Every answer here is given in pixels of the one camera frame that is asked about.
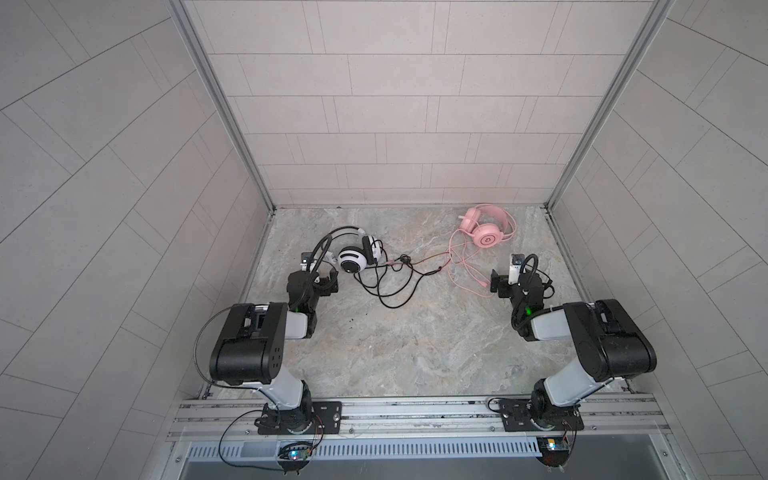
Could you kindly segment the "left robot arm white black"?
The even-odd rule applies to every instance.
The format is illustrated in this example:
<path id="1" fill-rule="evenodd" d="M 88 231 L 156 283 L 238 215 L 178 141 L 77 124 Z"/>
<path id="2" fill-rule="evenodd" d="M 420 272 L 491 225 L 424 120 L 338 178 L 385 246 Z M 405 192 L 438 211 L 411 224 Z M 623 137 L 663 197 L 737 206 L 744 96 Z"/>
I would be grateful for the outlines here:
<path id="1" fill-rule="evenodd" d="M 254 421 L 260 435 L 302 435 L 340 430 L 342 404 L 312 399 L 308 384 L 282 365 L 285 343 L 306 340 L 317 325 L 321 298 L 338 291 L 338 272 L 296 271 L 288 276 L 287 302 L 238 303 L 214 343 L 203 380 L 223 389 L 255 390 L 267 400 Z"/>

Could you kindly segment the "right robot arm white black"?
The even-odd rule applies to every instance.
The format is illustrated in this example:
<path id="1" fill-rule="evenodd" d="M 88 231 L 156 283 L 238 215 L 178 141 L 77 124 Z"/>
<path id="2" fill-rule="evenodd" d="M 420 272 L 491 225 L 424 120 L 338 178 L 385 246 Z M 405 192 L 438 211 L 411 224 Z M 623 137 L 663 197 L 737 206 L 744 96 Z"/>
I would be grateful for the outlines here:
<path id="1" fill-rule="evenodd" d="M 510 301 L 513 330 L 528 342 L 570 340 L 576 357 L 554 375 L 538 380 L 527 401 L 495 398 L 494 410 L 507 431 L 578 431 L 582 400 L 617 378 L 631 379 L 657 366 L 651 343 L 616 299 L 544 305 L 545 292 L 535 254 L 510 256 L 509 273 L 493 271 L 489 291 Z"/>

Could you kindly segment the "pink headphones with cable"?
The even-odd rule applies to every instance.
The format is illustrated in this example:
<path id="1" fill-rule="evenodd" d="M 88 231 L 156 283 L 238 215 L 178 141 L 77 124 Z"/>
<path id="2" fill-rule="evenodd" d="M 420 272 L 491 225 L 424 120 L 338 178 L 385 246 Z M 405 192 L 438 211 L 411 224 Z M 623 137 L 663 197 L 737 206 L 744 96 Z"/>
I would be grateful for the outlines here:
<path id="1" fill-rule="evenodd" d="M 469 260 L 512 240 L 517 233 L 517 221 L 507 210 L 488 203 L 470 207 L 459 220 L 448 240 L 448 265 L 460 266 L 479 286 L 488 288 L 490 279 Z"/>

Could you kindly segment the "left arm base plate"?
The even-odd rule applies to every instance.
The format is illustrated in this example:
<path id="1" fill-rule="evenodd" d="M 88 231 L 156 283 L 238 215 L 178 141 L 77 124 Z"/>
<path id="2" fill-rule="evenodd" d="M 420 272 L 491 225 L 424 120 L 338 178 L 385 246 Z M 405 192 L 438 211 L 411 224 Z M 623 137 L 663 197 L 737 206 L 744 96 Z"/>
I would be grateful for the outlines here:
<path id="1" fill-rule="evenodd" d="M 254 421 L 259 435 L 338 434 L 343 404 L 339 401 L 313 401 L 292 410 L 273 410 L 264 406 Z"/>

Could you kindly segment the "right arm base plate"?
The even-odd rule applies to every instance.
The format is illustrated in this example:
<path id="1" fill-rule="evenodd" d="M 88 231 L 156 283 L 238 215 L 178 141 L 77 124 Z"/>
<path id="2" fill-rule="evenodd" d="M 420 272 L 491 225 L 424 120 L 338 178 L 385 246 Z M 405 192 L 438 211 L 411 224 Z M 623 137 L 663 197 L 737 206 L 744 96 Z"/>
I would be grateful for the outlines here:
<path id="1" fill-rule="evenodd" d="M 578 406 L 558 407 L 548 400 L 497 398 L 492 410 L 501 417 L 504 431 L 582 431 L 584 423 Z"/>

